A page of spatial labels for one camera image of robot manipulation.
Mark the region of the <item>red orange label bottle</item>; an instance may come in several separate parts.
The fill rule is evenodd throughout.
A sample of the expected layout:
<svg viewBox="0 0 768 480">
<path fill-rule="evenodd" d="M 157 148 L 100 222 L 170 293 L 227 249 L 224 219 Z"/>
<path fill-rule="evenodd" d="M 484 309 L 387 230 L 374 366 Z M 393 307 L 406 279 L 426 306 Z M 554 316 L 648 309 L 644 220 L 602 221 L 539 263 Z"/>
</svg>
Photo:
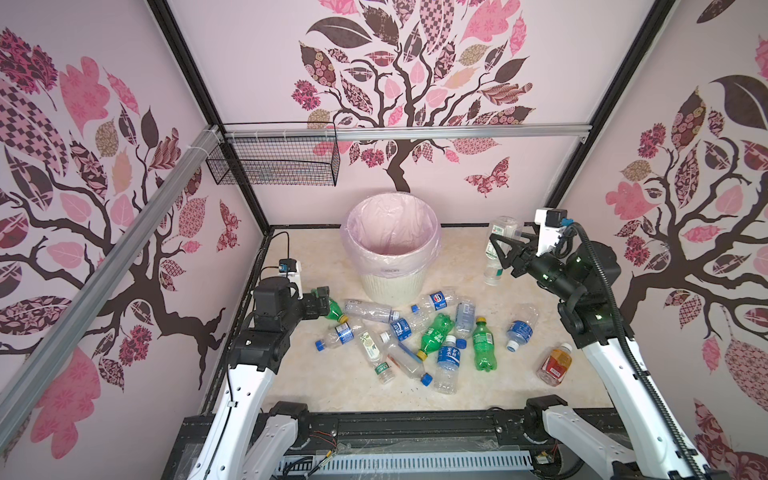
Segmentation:
<svg viewBox="0 0 768 480">
<path fill-rule="evenodd" d="M 568 343 L 552 349 L 536 371 L 538 378 L 551 387 L 559 386 L 572 365 L 572 352 Z"/>
</svg>

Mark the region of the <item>clear bottle pale blue label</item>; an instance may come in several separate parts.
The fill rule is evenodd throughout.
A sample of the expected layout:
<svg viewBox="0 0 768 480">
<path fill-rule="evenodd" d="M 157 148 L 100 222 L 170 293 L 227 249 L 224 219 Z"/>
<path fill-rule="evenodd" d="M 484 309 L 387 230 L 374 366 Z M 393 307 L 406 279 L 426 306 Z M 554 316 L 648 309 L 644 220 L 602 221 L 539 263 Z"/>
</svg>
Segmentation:
<svg viewBox="0 0 768 480">
<path fill-rule="evenodd" d="M 470 299 L 462 299 L 457 304 L 454 334 L 456 337 L 456 346 L 463 350 L 467 347 L 468 341 L 475 326 L 476 306 Z"/>
</svg>

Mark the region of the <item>white cap blue label bottle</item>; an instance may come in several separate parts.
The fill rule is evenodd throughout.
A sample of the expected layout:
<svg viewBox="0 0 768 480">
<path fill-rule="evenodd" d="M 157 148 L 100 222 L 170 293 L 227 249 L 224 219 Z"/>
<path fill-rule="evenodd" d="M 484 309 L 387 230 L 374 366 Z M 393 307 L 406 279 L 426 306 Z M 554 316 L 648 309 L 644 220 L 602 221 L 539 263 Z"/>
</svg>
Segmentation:
<svg viewBox="0 0 768 480">
<path fill-rule="evenodd" d="M 437 355 L 437 370 L 433 384 L 438 392 L 445 395 L 456 393 L 460 360 L 461 352 L 457 346 L 457 338 L 448 334 Z"/>
</svg>

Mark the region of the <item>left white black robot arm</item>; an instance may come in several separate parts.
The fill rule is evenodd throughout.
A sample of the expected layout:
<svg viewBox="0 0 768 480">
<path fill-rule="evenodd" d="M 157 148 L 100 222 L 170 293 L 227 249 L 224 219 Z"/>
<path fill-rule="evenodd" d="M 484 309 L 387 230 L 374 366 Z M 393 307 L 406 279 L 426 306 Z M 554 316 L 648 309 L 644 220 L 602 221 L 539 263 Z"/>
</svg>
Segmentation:
<svg viewBox="0 0 768 480">
<path fill-rule="evenodd" d="M 251 294 L 253 307 L 230 351 L 221 402 L 190 479 L 269 479 L 283 456 L 303 436 L 300 420 L 308 407 L 288 402 L 268 412 L 254 437 L 262 403 L 303 320 L 330 312 L 330 290 L 302 293 L 283 277 L 261 281 Z"/>
</svg>

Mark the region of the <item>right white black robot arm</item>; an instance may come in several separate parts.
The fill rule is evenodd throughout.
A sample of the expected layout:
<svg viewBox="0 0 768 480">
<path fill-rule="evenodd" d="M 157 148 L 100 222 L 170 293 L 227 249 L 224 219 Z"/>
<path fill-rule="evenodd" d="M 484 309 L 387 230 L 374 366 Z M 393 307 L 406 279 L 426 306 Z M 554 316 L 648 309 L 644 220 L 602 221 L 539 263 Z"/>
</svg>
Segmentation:
<svg viewBox="0 0 768 480">
<path fill-rule="evenodd" d="M 577 223 L 565 228 L 581 243 L 566 260 L 538 250 L 539 240 L 493 234 L 501 265 L 529 275 L 555 295 L 561 323 L 600 377 L 631 442 L 625 448 L 554 397 L 534 401 L 530 432 L 558 440 L 603 479 L 726 479 L 685 435 L 647 369 L 619 312 L 612 284 L 621 272 L 613 249 L 591 241 Z"/>
</svg>

